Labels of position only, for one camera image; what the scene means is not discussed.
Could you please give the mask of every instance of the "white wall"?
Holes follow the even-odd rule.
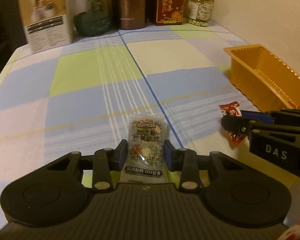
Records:
[[[264,45],[300,75],[300,0],[214,0],[211,20]]]

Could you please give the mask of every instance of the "white box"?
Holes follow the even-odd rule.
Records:
[[[33,53],[72,42],[71,0],[19,0],[19,10]]]

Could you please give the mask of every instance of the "snack packet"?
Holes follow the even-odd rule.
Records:
[[[129,119],[129,151],[120,180],[166,182],[163,142],[167,123],[164,115],[132,114]]]
[[[287,229],[287,231],[285,231],[278,240],[300,240],[300,222]]]
[[[239,106],[239,103],[235,101],[226,105],[220,105],[219,107],[223,116],[227,114],[234,116],[242,116]],[[239,143],[246,137],[244,134],[241,133],[229,132],[229,134],[230,139],[235,146],[239,145]]]

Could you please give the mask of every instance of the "orange plastic tray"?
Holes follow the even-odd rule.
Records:
[[[225,48],[231,83],[260,111],[300,109],[300,76],[262,45]]]

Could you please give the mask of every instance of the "table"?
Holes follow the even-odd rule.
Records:
[[[176,148],[223,152],[290,187],[295,176],[250,154],[247,140],[232,147],[221,130],[218,105],[257,110],[230,83],[223,51],[244,44],[211,22],[110,31],[33,55],[18,48],[0,75],[0,193],[68,152],[115,148],[130,113],[163,113]]]

